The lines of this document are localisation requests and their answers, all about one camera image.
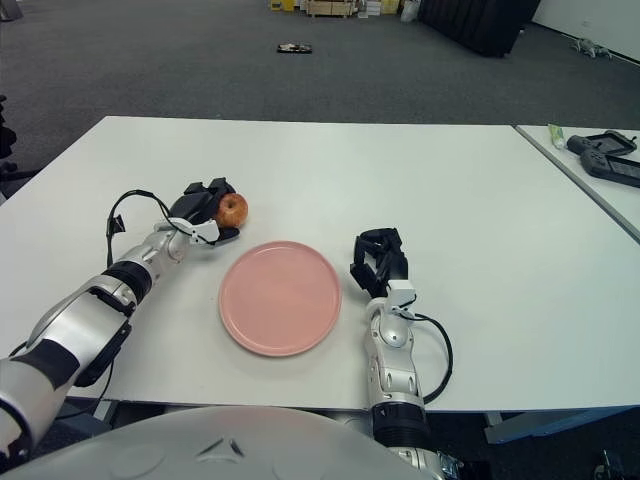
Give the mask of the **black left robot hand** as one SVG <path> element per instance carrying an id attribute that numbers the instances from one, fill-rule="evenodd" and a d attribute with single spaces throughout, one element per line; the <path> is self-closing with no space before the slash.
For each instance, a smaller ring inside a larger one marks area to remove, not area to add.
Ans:
<path id="1" fill-rule="evenodd" d="M 224 220 L 223 214 L 235 194 L 225 177 L 214 178 L 208 186 L 191 183 L 169 209 L 168 217 L 192 243 L 214 246 L 233 240 L 240 235 L 239 223 Z"/>

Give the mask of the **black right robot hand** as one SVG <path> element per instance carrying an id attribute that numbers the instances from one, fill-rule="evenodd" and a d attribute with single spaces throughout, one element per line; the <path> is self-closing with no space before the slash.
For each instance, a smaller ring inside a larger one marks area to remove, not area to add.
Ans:
<path id="1" fill-rule="evenodd" d="M 407 280 L 408 260 L 396 228 L 364 231 L 355 238 L 350 274 L 371 298 L 386 297 L 391 280 Z"/>

